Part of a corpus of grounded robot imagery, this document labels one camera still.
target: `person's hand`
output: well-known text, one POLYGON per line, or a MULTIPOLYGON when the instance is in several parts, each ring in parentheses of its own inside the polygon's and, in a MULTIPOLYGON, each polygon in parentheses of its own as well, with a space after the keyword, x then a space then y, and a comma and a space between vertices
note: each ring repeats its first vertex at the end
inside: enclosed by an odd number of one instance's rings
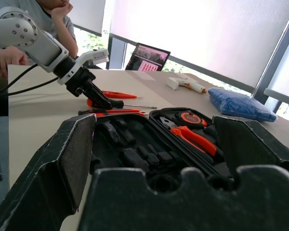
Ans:
POLYGON ((62 7, 54 8, 52 10, 52 18, 63 18, 64 16, 68 15, 73 9, 73 6, 71 3, 69 3, 69 0, 63 0, 62 7))
POLYGON ((8 65, 29 65, 27 55, 16 47, 10 46, 0 50, 0 75, 8 78, 8 65))

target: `white table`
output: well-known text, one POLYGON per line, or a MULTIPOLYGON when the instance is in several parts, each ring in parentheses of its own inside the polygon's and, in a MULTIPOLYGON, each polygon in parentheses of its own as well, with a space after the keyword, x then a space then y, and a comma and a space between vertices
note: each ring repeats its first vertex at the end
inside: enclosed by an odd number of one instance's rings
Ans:
MULTIPOLYGON (((9 66, 9 81, 15 79, 27 67, 9 66)), ((209 100, 208 95, 201 95, 186 88, 177 91, 166 85, 168 77, 191 77, 206 88, 213 85, 193 75, 165 72, 133 72, 92 70, 97 79, 94 83, 102 90, 120 91, 136 94, 140 99, 126 100, 137 105, 165 107, 189 107, 212 117, 219 114, 209 100)), ((11 87, 10 92, 26 89, 55 78, 37 67, 11 87)), ((60 127, 61 123, 77 115, 78 110, 88 109, 86 98, 74 97, 65 86, 54 82, 46 87, 10 98, 9 150, 10 150, 10 187, 15 183, 33 154, 60 127)), ((275 137, 289 147, 289 122, 279 118, 275 123, 263 123, 275 137)), ((80 212, 68 217, 61 230, 77 230, 79 218, 85 203, 91 177, 88 177, 80 212)))

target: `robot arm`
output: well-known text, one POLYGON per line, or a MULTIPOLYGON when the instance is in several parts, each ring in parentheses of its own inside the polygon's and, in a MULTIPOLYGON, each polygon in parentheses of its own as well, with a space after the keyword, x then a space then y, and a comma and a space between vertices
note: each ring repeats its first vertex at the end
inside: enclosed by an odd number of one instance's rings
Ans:
POLYGON ((84 94, 96 107, 111 109, 111 103, 92 81, 95 76, 82 65, 93 60, 94 64, 108 62, 107 49, 90 51, 76 61, 68 50, 50 34, 41 30, 27 12, 16 7, 0 10, 0 49, 18 47, 47 72, 59 77, 58 83, 76 97, 84 94))

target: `white roller blind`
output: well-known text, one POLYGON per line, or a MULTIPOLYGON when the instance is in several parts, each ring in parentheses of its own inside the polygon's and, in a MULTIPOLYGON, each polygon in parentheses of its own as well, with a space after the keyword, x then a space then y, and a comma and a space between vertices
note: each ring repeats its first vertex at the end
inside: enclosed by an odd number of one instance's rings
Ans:
POLYGON ((265 94, 289 103, 289 46, 275 72, 275 75, 270 83, 265 94))
POLYGON ((111 33, 255 87, 289 0, 117 0, 111 33))
POLYGON ((70 3, 74 8, 68 16, 75 25, 102 33, 105 0, 70 0, 70 3))

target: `blue plastic bag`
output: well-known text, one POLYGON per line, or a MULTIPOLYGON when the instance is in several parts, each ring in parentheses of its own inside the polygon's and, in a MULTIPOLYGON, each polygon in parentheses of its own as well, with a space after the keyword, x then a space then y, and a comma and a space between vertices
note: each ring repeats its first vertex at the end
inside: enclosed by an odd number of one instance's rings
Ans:
POLYGON ((223 114, 258 121, 274 122, 277 116, 257 100, 220 88, 208 90, 214 106, 223 114))

